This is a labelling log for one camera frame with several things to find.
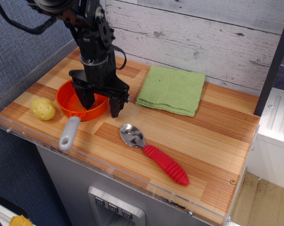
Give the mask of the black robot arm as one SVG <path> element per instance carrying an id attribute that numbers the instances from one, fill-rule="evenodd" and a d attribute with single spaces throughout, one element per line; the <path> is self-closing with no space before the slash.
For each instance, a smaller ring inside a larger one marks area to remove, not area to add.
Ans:
<path id="1" fill-rule="evenodd" d="M 85 109 L 95 102 L 94 94 L 108 97 L 110 112 L 117 118 L 130 100 L 129 86 L 117 77 L 114 29 L 105 17 L 98 0 L 30 0 L 30 7 L 47 16 L 62 20 L 80 49 L 83 70 L 71 70 L 72 85 Z"/>

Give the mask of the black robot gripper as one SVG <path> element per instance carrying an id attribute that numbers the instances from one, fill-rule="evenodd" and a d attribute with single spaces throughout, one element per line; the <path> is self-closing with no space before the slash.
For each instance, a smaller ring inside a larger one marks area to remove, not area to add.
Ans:
<path id="1" fill-rule="evenodd" d="M 81 105 L 89 110 L 95 102 L 94 94 L 109 97 L 112 118 L 117 118 L 124 108 L 124 103 L 130 100 L 129 86 L 118 78 L 118 68 L 114 55 L 109 55 L 104 61 L 96 64 L 83 63 L 83 70 L 71 70 L 72 84 Z"/>

